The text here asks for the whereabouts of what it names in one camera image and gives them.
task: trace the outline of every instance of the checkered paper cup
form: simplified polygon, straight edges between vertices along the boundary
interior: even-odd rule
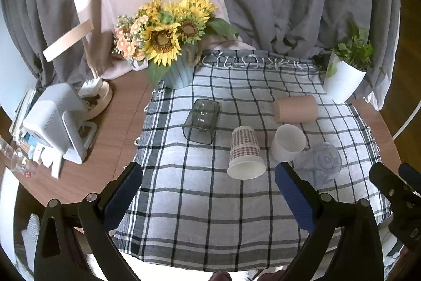
[[[230,162],[227,173],[238,180],[254,179],[266,171],[254,129],[240,126],[232,132]]]

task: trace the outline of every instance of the wooden table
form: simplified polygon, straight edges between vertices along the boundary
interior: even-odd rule
[[[16,174],[26,189],[44,206],[52,198],[62,203],[81,201],[91,192],[101,192],[116,179],[136,153],[134,140],[141,131],[144,108],[149,103],[152,87],[146,71],[130,72],[110,82],[114,96],[107,109],[94,119],[98,130],[87,160],[77,165],[65,161],[58,180],[50,169],[40,165],[37,173],[26,178]],[[380,147],[383,163],[397,173],[399,155],[380,113],[364,100],[353,101]]]

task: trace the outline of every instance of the white plant pot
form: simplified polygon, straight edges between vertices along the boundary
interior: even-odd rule
[[[335,103],[344,103],[357,89],[366,72],[348,65],[332,52],[323,90]]]

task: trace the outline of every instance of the black and white checkered cloth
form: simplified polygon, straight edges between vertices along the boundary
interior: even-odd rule
[[[317,121],[298,125],[307,137],[306,150],[330,142],[343,161],[340,175],[323,191],[342,202],[369,199],[378,223],[388,217],[389,203],[368,178],[380,160],[370,130],[353,105],[335,104],[324,94],[311,61],[265,51],[212,51],[196,67],[191,86],[152,96],[135,158],[144,168],[143,183],[114,236],[117,247],[146,262],[195,270],[290,263],[307,232],[275,184],[277,163],[269,147],[280,125],[272,102],[299,94],[312,94],[319,103]],[[198,98],[220,104],[212,145],[188,142],[182,132]],[[256,179],[227,175],[231,133],[240,125],[255,129],[267,162],[268,171]]]

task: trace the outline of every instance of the potted plant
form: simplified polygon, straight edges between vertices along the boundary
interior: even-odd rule
[[[148,61],[148,76],[157,88],[179,89],[193,79],[200,53],[197,41],[205,34],[238,34],[229,23],[213,15],[217,8],[209,0],[179,0],[162,4],[153,0],[133,17],[119,16],[115,26],[115,52],[135,68]]]
[[[332,49],[323,90],[335,103],[344,103],[357,89],[368,69],[373,68],[374,49],[367,41],[367,30],[360,28],[348,43]]]

